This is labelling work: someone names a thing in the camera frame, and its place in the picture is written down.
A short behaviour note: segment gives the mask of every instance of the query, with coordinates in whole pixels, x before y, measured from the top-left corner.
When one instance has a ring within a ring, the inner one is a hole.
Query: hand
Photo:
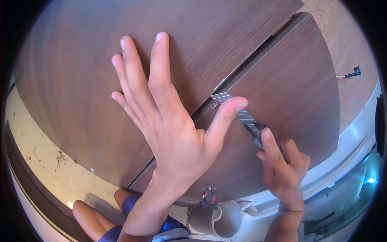
[[[301,181],[308,172],[309,156],[298,151],[292,139],[279,144],[289,161],[287,164],[269,128],[261,132],[264,152],[258,152],[264,168],[264,182],[280,200],[280,207],[290,211],[303,211]]]
[[[207,131],[196,129],[171,82],[169,37],[157,34],[151,53],[149,82],[133,40],[121,39],[123,57],[112,63],[123,94],[115,99],[143,133],[157,161],[153,183],[184,193],[213,164],[224,136],[238,112],[248,105],[242,97],[224,102]]]

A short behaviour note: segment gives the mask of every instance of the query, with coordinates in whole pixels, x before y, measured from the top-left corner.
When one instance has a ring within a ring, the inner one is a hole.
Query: blue shorts
[[[134,207],[134,204],[136,204],[137,200],[140,198],[140,195],[130,195],[125,200],[122,202],[122,211],[125,214],[125,217],[128,216],[129,212],[132,210]],[[163,223],[159,233],[163,233],[165,231],[174,229],[174,228],[183,228],[188,231],[190,234],[189,229],[184,226],[182,223],[177,221],[176,219],[172,218],[171,216],[168,215],[167,219]],[[98,240],[98,242],[117,242],[118,237],[120,236],[122,230],[122,226],[116,226],[112,228],[111,230],[107,231],[106,234],[102,236]]]

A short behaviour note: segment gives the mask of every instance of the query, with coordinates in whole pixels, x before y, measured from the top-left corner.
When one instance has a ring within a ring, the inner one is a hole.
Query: person
[[[123,227],[82,201],[74,203],[73,214],[94,241],[152,241],[156,234],[172,230],[186,231],[184,238],[189,230],[168,216],[169,209],[213,164],[231,122],[247,107],[248,101],[243,97],[230,98],[219,107],[207,130],[196,129],[171,82],[168,34],[160,32],[156,36],[149,81],[133,39],[125,36],[120,45],[122,56],[114,55],[111,62],[123,94],[115,91],[111,97],[143,133],[157,168],[141,196],[126,190],[115,193],[127,216]],[[297,150],[292,140],[280,141],[287,164],[269,128],[262,131],[261,138],[264,151],[257,155],[264,168],[263,180],[280,200],[279,212],[265,241],[298,241],[297,227],[304,211],[300,184],[310,159]]]

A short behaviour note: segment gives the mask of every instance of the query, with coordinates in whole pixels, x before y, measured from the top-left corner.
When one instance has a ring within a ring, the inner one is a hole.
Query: dark brown wood board
[[[86,169],[126,187],[153,157],[110,95],[111,57],[129,35],[146,75],[154,38],[170,35],[171,78],[190,114],[302,6],[300,0],[52,1],[20,51],[15,80],[44,133]]]
[[[270,127],[277,140],[294,139],[311,157],[309,169],[328,158],[339,138],[340,108],[336,74],[327,45],[313,17],[299,13],[257,50],[218,90],[249,100],[247,110]],[[207,129],[218,105],[207,103],[195,122]],[[258,147],[239,120],[234,120],[224,146],[211,168],[178,200],[195,205],[206,187],[215,187],[219,202],[266,190]],[[142,192],[154,163],[139,176],[131,190]]]

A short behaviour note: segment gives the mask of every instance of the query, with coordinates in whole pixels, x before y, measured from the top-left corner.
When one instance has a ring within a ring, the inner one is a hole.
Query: fingernail
[[[163,36],[163,33],[162,33],[162,32],[158,33],[157,36],[156,36],[156,41],[155,41],[155,43],[159,42],[159,40],[161,40],[161,37],[162,37],[162,36]]]
[[[238,105],[235,107],[235,109],[236,109],[238,112],[240,112],[242,109],[244,109],[245,107],[247,107],[247,105],[248,105],[248,103],[242,102],[242,103],[238,104]]]
[[[122,38],[122,39],[120,40],[120,44],[121,44],[122,50],[125,49],[125,38]]]
[[[265,138],[265,139],[270,138],[270,136],[271,136],[271,130],[270,130],[269,128],[264,128],[264,129],[262,130],[262,136],[263,136],[263,138]]]
[[[113,64],[114,67],[116,67],[116,65],[117,65],[116,58],[112,58],[111,63]]]

